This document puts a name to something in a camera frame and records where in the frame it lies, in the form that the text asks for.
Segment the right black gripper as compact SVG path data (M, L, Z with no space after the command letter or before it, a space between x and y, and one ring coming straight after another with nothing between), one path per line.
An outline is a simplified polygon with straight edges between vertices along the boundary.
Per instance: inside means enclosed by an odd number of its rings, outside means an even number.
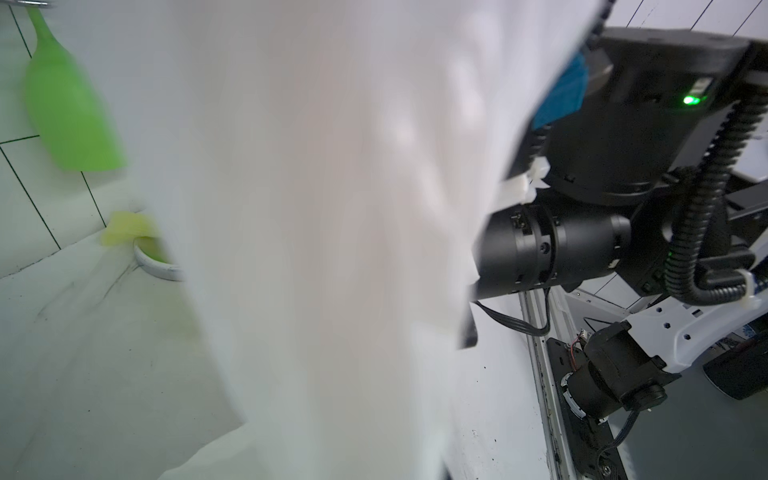
M470 302L502 326L543 337L551 329L549 293L573 290L586 280L611 273L628 251L630 220L594 205L545 201L493 213L473 245ZM488 308L482 302L514 293L542 291L545 323Z

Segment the white printed plastic bag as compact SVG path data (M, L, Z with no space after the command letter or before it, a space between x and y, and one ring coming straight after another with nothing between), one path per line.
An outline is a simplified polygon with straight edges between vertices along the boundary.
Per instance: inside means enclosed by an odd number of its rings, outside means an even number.
M249 464L439 479L472 247L599 1L59 1Z

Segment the green plastic bag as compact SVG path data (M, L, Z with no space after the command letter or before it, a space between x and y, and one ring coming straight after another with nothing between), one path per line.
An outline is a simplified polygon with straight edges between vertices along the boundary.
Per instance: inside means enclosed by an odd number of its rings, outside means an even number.
M140 237L158 238L159 230L150 216L130 211L114 212L101 235L105 247L132 242Z

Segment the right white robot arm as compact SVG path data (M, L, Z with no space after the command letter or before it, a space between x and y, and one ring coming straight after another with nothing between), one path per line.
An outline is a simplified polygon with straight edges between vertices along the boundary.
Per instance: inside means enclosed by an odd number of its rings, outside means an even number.
M767 115L767 44L598 26L531 120L472 302L533 340L556 474L624 479L619 448L697 357L767 310L767 185L733 190Z

